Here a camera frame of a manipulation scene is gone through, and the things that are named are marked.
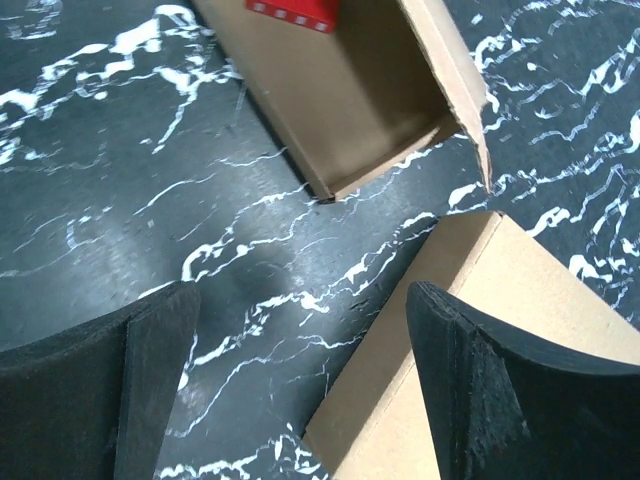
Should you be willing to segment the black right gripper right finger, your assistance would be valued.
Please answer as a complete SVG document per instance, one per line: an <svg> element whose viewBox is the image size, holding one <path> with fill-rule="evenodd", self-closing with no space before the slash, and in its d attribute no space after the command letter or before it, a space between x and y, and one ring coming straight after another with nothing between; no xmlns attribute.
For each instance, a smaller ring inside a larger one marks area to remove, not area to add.
<svg viewBox="0 0 640 480"><path fill-rule="evenodd" d="M444 479L635 479L639 369L409 286L406 316Z"/></svg>

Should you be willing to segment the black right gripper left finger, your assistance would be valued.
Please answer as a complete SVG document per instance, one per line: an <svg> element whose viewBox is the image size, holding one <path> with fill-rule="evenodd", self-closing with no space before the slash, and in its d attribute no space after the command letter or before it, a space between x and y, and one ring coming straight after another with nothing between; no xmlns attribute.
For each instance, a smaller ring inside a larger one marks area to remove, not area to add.
<svg viewBox="0 0 640 480"><path fill-rule="evenodd" d="M2 478L152 478L200 305L177 282L2 352Z"/></svg>

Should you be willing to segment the small red block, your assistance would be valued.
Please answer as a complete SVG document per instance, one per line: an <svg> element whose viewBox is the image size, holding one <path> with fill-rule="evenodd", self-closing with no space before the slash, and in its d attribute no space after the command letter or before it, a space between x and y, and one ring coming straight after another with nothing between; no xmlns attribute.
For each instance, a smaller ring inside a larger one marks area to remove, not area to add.
<svg viewBox="0 0 640 480"><path fill-rule="evenodd" d="M340 0L245 0L244 6L266 15L320 33L331 33L337 23Z"/></svg>

